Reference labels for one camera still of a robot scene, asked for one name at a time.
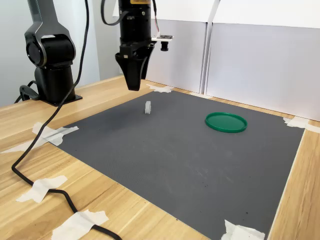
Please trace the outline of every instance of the black cable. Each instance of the black cable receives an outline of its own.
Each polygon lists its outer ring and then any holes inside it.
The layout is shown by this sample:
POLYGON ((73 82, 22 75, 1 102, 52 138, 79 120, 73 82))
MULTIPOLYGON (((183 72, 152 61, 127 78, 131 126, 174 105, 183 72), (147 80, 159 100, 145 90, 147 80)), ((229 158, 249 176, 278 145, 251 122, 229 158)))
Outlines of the black cable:
POLYGON ((155 26, 156 26, 156 29, 158 30, 158 32, 160 32, 159 26, 158 26, 158 20, 157 20, 157 5, 156 5, 156 0, 152 0, 152 3, 153 3, 155 26))
POLYGON ((108 25, 108 26, 115 26, 115 25, 119 24, 119 23, 124 19, 124 17, 129 13, 128 11, 123 11, 123 12, 120 14, 120 16, 119 16, 118 21, 115 21, 115 22, 113 22, 113 23, 107 23, 106 20, 105 20, 105 2, 106 2, 106 0, 102 0, 102 1, 101 1, 101 8, 100 8, 100 10, 101 10, 102 22, 103 22, 104 24, 108 25))
MULTIPOLYGON (((18 158, 18 160, 12 165, 11 169, 12 171, 17 174, 20 178, 22 178, 27 184, 29 185, 33 185, 34 182, 31 181, 29 178, 27 178, 26 176, 24 176, 18 169, 16 169, 16 166, 22 161, 22 159, 24 159, 24 157, 30 152, 30 150, 33 148, 33 146, 36 144, 37 140, 39 139, 41 133, 43 132, 44 128, 50 123, 50 121, 57 115, 57 113, 59 112, 59 110, 61 109, 61 107, 63 106, 65 100, 67 99, 67 97, 69 96, 69 94, 71 93, 71 91, 77 86, 77 84, 80 81, 81 78, 81 73, 82 73, 82 66, 83 66, 83 62, 84 62, 84 56, 85 56, 85 49, 86 49, 86 45, 87 45, 87 36, 88 36, 88 30, 89 30, 89 7, 88 7, 88 0, 84 0, 85 1, 85 8, 86 8, 86 24, 85 24, 85 32, 84 32, 84 40, 83 40, 83 47, 82 47, 82 52, 81 52, 81 57, 80 57, 80 65, 79 65, 79 73, 78 73, 78 77, 76 79, 76 81, 74 82, 74 84, 72 85, 72 88, 69 90, 69 92, 65 95, 65 97, 63 98, 63 100, 60 102, 60 104, 58 105, 57 109, 54 111, 54 113, 52 114, 52 116, 42 125, 42 127, 40 128, 38 134, 36 135, 36 137, 34 138, 34 140, 32 141, 32 143, 30 144, 30 146, 27 148, 27 150, 18 158)), ((55 194, 63 194, 69 204, 69 206, 71 207, 72 211, 74 213, 78 212, 76 206, 74 205, 74 203, 72 202, 70 196, 68 195, 68 193, 64 190, 59 190, 59 189, 49 189, 48 193, 55 193, 55 194)), ((121 240, 121 237, 118 236, 116 233, 103 228, 101 226, 98 225, 93 225, 92 229, 95 229, 101 233, 104 233, 106 235, 109 235, 110 237, 116 239, 116 240, 121 240)))
MULTIPOLYGON (((36 81, 35 80, 32 80, 31 82, 28 83, 28 87, 31 87, 32 84, 35 84, 37 85, 36 81)), ((15 102, 13 104, 16 104, 18 103, 19 101, 21 100, 21 95, 15 100, 15 102)))

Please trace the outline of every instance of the power cord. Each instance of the power cord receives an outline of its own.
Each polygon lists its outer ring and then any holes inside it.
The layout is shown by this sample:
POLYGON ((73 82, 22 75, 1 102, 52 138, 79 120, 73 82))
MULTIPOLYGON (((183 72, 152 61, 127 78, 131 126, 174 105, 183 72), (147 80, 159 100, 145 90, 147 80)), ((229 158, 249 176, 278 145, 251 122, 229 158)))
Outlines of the power cord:
MULTIPOLYGON (((32 86, 32 84, 35 84, 35 85, 37 85, 37 83, 36 83, 36 81, 35 80, 32 80, 31 82, 29 82, 28 83, 28 87, 31 87, 32 86)), ((19 101, 21 100, 21 95, 15 100, 15 102, 13 103, 13 104, 16 104, 16 103, 18 103, 19 101)))
POLYGON ((158 20, 157 20, 157 5, 156 5, 156 0, 152 0, 153 3, 153 11, 154 11, 154 22, 155 22, 155 26, 156 29, 158 31, 158 33, 160 32, 159 30, 159 26, 158 26, 158 20))
POLYGON ((105 20, 105 2, 106 0, 102 0, 101 1, 101 18, 102 18, 102 22, 105 24, 105 25, 108 25, 108 26, 115 26, 117 24, 119 24, 123 19, 124 17, 129 13, 128 11, 123 11, 120 16, 119 16, 119 19, 113 23, 107 23, 106 20, 105 20))
MULTIPOLYGON (((78 77, 76 79, 76 81, 74 82, 72 88, 69 90, 69 92, 65 95, 65 97, 63 98, 63 100, 60 102, 60 104, 58 105, 57 109, 54 111, 54 113, 52 114, 52 116, 42 125, 42 127, 40 128, 38 134, 36 135, 36 137, 34 138, 34 140, 32 141, 32 143, 30 144, 30 146, 27 148, 27 150, 18 158, 18 160, 12 165, 11 169, 12 171, 17 174, 20 178, 22 178, 27 184, 29 185, 33 185, 34 182, 31 181, 29 178, 27 178, 26 176, 24 176, 18 169, 16 169, 17 165, 22 161, 22 159, 24 159, 24 157, 30 152, 30 150, 33 148, 33 146, 36 144, 37 140, 39 139, 41 133, 43 132, 44 128, 50 123, 50 121, 52 119, 54 119, 54 117, 58 114, 59 110, 61 109, 61 107, 63 106, 65 100, 67 99, 67 97, 69 96, 69 94, 71 93, 71 91, 77 86, 77 84, 80 81, 81 78, 81 73, 82 73, 82 66, 83 66, 83 62, 84 62, 84 56, 85 56, 85 49, 86 49, 86 45, 87 45, 87 36, 88 36, 88 30, 89 30, 89 7, 88 7, 88 0, 84 0, 85 1, 85 9, 86 9, 86 24, 85 24, 85 31, 84 31, 84 40, 83 40, 83 47, 82 47, 82 52, 81 52, 81 58, 80 58, 80 65, 79 65, 79 73, 78 73, 78 77)), ((64 197, 66 198, 69 206, 71 207, 72 211, 74 213, 78 212, 76 206, 74 205, 74 203, 72 202, 70 196, 68 195, 68 193, 64 190, 59 190, 59 189, 49 189, 48 193, 55 193, 55 194, 63 194, 64 197)), ((95 229, 101 233, 104 233, 106 235, 109 235, 110 237, 114 238, 115 240, 122 240, 121 237, 119 235, 117 235, 116 233, 98 226, 98 225, 93 225, 92 229, 95 229)))

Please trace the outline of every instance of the white wall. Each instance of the white wall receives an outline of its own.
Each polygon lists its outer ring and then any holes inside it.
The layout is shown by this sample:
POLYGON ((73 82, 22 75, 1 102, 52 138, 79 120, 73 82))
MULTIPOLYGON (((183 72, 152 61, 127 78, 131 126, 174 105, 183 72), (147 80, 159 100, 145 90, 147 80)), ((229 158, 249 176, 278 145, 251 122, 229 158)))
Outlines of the white wall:
POLYGON ((206 94, 320 121, 320 29, 214 23, 206 94))
MULTIPOLYGON (((163 34, 173 35, 174 39, 168 45, 169 51, 161 51, 161 43, 155 44, 147 79, 199 93, 207 24, 158 20, 158 25, 163 34)), ((152 24, 151 33, 156 32, 152 24)))
POLYGON ((20 85, 34 79, 35 68, 27 57, 24 35, 31 25, 27 1, 0 1, 0 107, 13 104, 20 85))
MULTIPOLYGON (((206 23, 215 0, 156 0, 158 20, 188 21, 206 23)), ((151 18, 155 19, 151 3, 151 18)), ((113 15, 119 17, 118 0, 113 15)))
MULTIPOLYGON (((113 23, 117 20, 112 16, 115 2, 116 0, 105 1, 104 18, 107 23, 113 23)), ((101 0, 92 0, 92 3, 100 79, 104 80, 119 75, 119 65, 116 62, 115 54, 119 52, 118 32, 120 32, 120 25, 105 25, 100 13, 101 0)))
POLYGON ((214 23, 320 28, 320 0, 222 0, 214 23))
MULTIPOLYGON (((86 25, 85 2, 54 0, 54 5, 59 22, 69 30, 76 46, 76 58, 71 67, 75 81, 86 25)), ((92 0, 89 0, 90 26, 80 86, 100 80, 92 6, 92 0)), ((12 104, 19 96, 20 85, 34 80, 35 66, 27 57, 24 36, 32 23, 28 1, 0 1, 0 107, 12 104)))

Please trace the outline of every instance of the masking tape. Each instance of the masking tape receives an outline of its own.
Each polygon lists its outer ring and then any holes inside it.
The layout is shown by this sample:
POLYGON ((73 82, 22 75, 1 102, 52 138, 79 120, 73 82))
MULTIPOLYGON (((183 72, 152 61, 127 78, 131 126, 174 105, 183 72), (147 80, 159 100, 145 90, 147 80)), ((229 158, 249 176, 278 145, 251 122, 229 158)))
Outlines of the masking tape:
POLYGON ((78 211, 52 232, 52 240, 77 240, 87 234, 93 225, 108 221, 105 211, 78 211))
POLYGON ((171 93, 172 89, 174 89, 173 86, 164 86, 164 87, 159 87, 159 86, 153 86, 150 84, 147 84, 150 89, 153 89, 154 92, 159 92, 159 93, 171 93))
MULTIPOLYGON (((41 122, 37 122, 34 124, 32 132, 34 134, 38 134, 41 126, 43 124, 41 122)), ((39 139, 36 141, 35 145, 33 146, 32 149, 38 148, 42 146, 43 144, 50 142, 56 146, 59 146, 62 142, 63 139, 62 137, 66 134, 72 133, 79 128, 77 126, 70 127, 70 128, 65 128, 65 127, 60 127, 57 130, 51 129, 50 127, 45 127, 41 133, 41 136, 39 139)), ((14 146, 8 150, 0 152, 0 154, 5 154, 5 153, 12 153, 12 152, 18 152, 18 151, 26 151, 27 148, 30 146, 30 144, 33 142, 33 140, 24 142, 18 146, 14 146)))
POLYGON ((301 128, 301 129, 307 129, 309 131, 320 134, 320 127, 310 125, 308 123, 309 119, 307 119, 307 118, 295 116, 293 119, 289 119, 289 118, 284 117, 283 120, 284 120, 284 123, 288 127, 297 127, 297 128, 301 128))
POLYGON ((212 96, 203 95, 203 94, 196 93, 196 92, 191 92, 189 95, 196 96, 196 97, 200 97, 200 98, 203 98, 203 99, 210 99, 210 98, 212 98, 212 96))
POLYGON ((234 225, 231 222, 224 220, 226 233, 221 237, 221 240, 264 240, 265 234, 253 228, 234 225))
POLYGON ((63 175, 55 178, 38 179, 33 183, 32 188, 25 194, 22 194, 16 201, 25 202, 33 199, 36 203, 41 203, 49 189, 56 189, 67 180, 66 176, 63 175))

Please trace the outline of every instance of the white partition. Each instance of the white partition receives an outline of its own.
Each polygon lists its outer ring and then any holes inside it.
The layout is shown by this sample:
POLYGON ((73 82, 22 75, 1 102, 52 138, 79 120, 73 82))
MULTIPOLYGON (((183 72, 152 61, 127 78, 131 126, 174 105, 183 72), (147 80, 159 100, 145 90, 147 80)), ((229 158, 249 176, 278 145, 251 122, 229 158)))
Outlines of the white partition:
POLYGON ((320 121, 320 2, 241 3, 219 5, 205 93, 320 121))
MULTIPOLYGON (((156 3, 160 32, 173 35, 174 39, 169 43, 167 52, 160 51, 160 43, 155 45, 147 79, 199 93, 204 83, 203 63, 206 63, 204 59, 209 51, 206 38, 211 36, 211 32, 207 34, 207 22, 212 22, 219 0, 202 0, 197 3, 193 0, 158 0, 156 3)), ((113 15, 118 17, 118 12, 116 2, 113 15)), ((153 22, 151 34, 156 35, 153 22)))

